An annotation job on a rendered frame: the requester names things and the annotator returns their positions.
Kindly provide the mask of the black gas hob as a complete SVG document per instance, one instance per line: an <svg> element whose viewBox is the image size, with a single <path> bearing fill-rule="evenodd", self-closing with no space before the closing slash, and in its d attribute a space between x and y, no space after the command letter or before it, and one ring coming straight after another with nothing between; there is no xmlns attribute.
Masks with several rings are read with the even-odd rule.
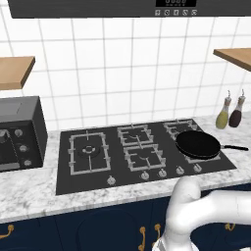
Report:
<svg viewBox="0 0 251 251"><path fill-rule="evenodd" d="M233 170L235 165L224 153L211 160L194 160L176 148L176 135L182 131L200 130L192 119L156 123L119 125L63 131L60 134L56 193L81 191L137 184L179 177ZM201 173L193 170L195 164ZM166 177L159 177L163 169ZM141 174L146 172L149 179ZM107 179L116 179L109 185Z"/></svg>

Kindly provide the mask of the wooden wall shelf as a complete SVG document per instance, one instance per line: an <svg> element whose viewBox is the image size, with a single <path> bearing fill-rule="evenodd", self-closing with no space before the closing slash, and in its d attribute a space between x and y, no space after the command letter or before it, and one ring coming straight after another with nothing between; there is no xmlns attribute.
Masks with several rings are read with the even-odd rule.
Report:
<svg viewBox="0 0 251 251"><path fill-rule="evenodd" d="M22 89L34 63L34 56L0 57L0 90Z"/></svg>
<svg viewBox="0 0 251 251"><path fill-rule="evenodd" d="M251 48L215 49L213 54L251 73Z"/></svg>

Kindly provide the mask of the black toaster oven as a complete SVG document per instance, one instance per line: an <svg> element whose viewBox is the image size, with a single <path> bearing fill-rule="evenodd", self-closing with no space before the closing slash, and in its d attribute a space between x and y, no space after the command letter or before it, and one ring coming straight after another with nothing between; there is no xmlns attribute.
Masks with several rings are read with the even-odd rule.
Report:
<svg viewBox="0 0 251 251"><path fill-rule="evenodd" d="M23 136L17 137L15 130ZM0 99L0 173L41 168L47 145L47 129L38 96ZM27 147L26 152L20 146ZM26 167L24 160L31 160Z"/></svg>

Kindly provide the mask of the yellow-green oil bottle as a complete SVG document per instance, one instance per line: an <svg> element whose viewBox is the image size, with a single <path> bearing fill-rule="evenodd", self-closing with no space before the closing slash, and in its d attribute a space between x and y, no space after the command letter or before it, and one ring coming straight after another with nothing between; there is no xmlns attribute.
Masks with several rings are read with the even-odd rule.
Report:
<svg viewBox="0 0 251 251"><path fill-rule="evenodd" d="M229 108L230 102L231 102L231 97L230 95L228 95L225 98L225 102L224 102L222 110L220 111L220 113L218 114L216 118L216 128L218 129L224 129L228 123L228 108Z"/></svg>

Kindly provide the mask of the navy drawer front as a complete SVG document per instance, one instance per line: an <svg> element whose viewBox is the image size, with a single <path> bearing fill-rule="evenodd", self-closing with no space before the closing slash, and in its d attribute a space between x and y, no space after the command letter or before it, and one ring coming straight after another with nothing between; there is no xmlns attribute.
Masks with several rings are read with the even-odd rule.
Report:
<svg viewBox="0 0 251 251"><path fill-rule="evenodd" d="M191 240L199 251L240 251L251 249L251 226L237 225L233 231L225 229L227 223L200 226L191 233Z"/></svg>

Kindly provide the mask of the dark brown vinegar bottle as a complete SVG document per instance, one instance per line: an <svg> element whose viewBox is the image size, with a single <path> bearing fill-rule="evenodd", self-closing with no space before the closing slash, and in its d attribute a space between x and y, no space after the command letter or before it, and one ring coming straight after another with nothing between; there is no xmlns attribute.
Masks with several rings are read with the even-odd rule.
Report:
<svg viewBox="0 0 251 251"><path fill-rule="evenodd" d="M241 118L242 118L242 106L243 106L244 101L245 101L245 95L242 94L241 96L238 97L236 107L229 117L229 120L228 120L229 126L231 127L239 126L241 122Z"/></svg>

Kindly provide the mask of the black frying pan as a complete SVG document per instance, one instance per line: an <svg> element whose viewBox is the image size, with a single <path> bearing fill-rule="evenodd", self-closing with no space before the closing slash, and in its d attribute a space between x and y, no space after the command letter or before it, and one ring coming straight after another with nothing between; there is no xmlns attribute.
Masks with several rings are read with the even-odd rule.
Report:
<svg viewBox="0 0 251 251"><path fill-rule="evenodd" d="M248 151L243 146L222 145L213 135L197 130L181 132L176 137L176 148L185 156L199 160L213 159L222 149Z"/></svg>

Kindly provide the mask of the dark grey range hood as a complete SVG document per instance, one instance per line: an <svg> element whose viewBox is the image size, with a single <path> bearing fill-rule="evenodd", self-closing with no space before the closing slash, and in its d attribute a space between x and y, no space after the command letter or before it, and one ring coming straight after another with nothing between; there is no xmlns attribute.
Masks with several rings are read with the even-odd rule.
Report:
<svg viewBox="0 0 251 251"><path fill-rule="evenodd" d="M251 0L7 0L13 19L251 17Z"/></svg>

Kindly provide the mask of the navy cupboard door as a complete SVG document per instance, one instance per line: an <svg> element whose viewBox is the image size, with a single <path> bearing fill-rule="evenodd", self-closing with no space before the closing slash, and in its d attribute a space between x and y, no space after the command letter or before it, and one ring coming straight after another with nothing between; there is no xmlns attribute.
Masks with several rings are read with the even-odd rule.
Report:
<svg viewBox="0 0 251 251"><path fill-rule="evenodd" d="M152 217L151 217L151 225L150 225L150 247L152 247L152 243L157 238L157 232L154 229L155 224L161 225L161 235L165 230L166 225L166 212L170 202L170 197L163 197L153 200L152 206Z"/></svg>
<svg viewBox="0 0 251 251"><path fill-rule="evenodd" d="M0 251L61 251L53 218L0 224Z"/></svg>
<svg viewBox="0 0 251 251"><path fill-rule="evenodd" d="M152 203L141 201L55 217L64 251L139 251L145 226L150 225Z"/></svg>

